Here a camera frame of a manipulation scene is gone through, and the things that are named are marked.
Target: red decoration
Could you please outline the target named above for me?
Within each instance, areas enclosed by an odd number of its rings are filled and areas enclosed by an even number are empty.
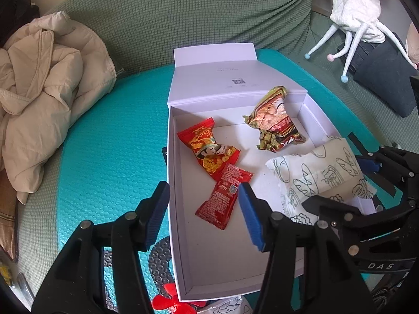
[[[168,308],[173,308],[173,314],[196,314],[196,310],[191,304],[197,307],[205,307],[206,301],[194,301],[194,302],[180,302],[176,291],[176,285],[174,283],[167,283],[164,285],[164,289],[171,296],[171,299],[164,297],[163,295],[156,295],[151,301],[153,309],[161,311]]]

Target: red candy wrapper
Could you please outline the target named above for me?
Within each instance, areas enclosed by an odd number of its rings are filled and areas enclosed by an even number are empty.
[[[219,181],[227,163],[237,161],[240,150],[227,145],[219,145],[214,139],[214,120],[208,118],[186,130],[178,132],[179,139],[195,154],[196,160],[215,180]]]
[[[210,199],[199,207],[195,215],[224,230],[237,199],[238,186],[240,183],[250,181],[252,176],[249,171],[227,164]]]

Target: jacket zipper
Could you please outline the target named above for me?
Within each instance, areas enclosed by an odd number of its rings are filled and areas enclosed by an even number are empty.
[[[105,45],[104,41],[102,40],[102,38],[93,29],[91,29],[90,27],[88,27],[85,24],[82,24],[82,23],[80,23],[80,22],[78,22],[76,20],[73,20],[72,19],[72,21],[76,22],[77,24],[79,24],[80,26],[82,26],[83,28],[85,28],[87,31],[93,33],[93,35],[96,35],[96,37],[98,37],[98,39],[102,42],[102,45],[105,48],[106,54],[108,55],[108,57],[109,57],[109,59],[110,59],[110,61],[112,63],[112,68],[114,69],[114,73],[115,73],[115,80],[114,80],[114,83],[112,84],[112,87],[111,87],[109,93],[112,92],[112,90],[115,87],[115,84],[117,83],[117,69],[115,68],[115,64],[114,64],[111,56],[109,55],[108,48],[106,48],[106,45]]]

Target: teal foam mat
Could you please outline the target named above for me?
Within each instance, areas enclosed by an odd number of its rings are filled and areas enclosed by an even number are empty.
[[[353,132],[367,150],[377,150],[379,143],[368,129],[319,81],[276,51],[259,50],[257,53],[261,62],[306,88],[341,135]],[[69,131],[57,190],[60,249],[82,220],[113,221],[135,209],[140,200],[152,195],[160,180],[166,180],[161,149],[167,142],[166,101],[173,72],[171,65],[118,81],[114,90]],[[389,207],[399,202],[401,194],[398,192],[392,198],[379,189],[378,196],[384,206]],[[158,241],[168,235],[166,215]],[[145,283],[153,298],[158,289],[148,267],[149,254],[141,253],[140,259]],[[111,268],[106,269],[110,297],[115,300],[111,294]]]

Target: screw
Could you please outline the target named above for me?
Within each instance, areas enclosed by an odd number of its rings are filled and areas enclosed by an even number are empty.
[[[271,213],[271,218],[274,221],[280,221],[284,218],[284,215],[282,215],[280,212],[278,211],[274,211],[273,213]]]
[[[357,245],[351,245],[348,249],[348,253],[351,256],[355,256],[359,252],[360,252],[360,248]]]
[[[131,219],[135,219],[137,217],[137,214],[135,213],[135,211],[129,211],[124,215],[124,217],[127,220],[131,220]]]
[[[317,222],[317,226],[320,229],[326,229],[329,225],[327,224],[326,221],[320,220],[320,221]]]
[[[352,221],[352,219],[354,218],[354,215],[352,215],[351,213],[347,213],[345,214],[345,216],[343,216],[345,221]]]
[[[80,223],[80,228],[81,229],[87,229],[90,226],[91,222],[87,219],[85,219],[84,221],[81,221]]]

